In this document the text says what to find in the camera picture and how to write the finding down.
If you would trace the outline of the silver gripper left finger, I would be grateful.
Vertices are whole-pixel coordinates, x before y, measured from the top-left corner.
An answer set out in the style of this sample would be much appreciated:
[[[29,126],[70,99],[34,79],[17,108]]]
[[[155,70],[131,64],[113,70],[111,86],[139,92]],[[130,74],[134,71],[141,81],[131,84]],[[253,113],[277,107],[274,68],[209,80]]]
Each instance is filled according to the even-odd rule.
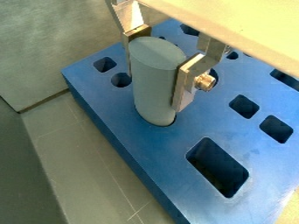
[[[139,37],[150,36],[153,27],[145,21],[137,0],[106,0],[106,3],[121,31],[127,70],[131,70],[129,43]]]

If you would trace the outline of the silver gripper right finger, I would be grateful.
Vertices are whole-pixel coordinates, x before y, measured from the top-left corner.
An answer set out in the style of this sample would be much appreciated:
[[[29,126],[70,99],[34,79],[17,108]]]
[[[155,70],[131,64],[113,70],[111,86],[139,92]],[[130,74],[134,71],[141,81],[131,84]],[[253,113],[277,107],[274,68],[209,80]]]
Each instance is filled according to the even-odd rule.
[[[229,46],[205,33],[200,34],[198,49],[178,67],[177,82],[173,93],[173,109],[185,110],[192,104],[197,91],[212,91],[217,79],[210,75],[212,69],[221,63]]]

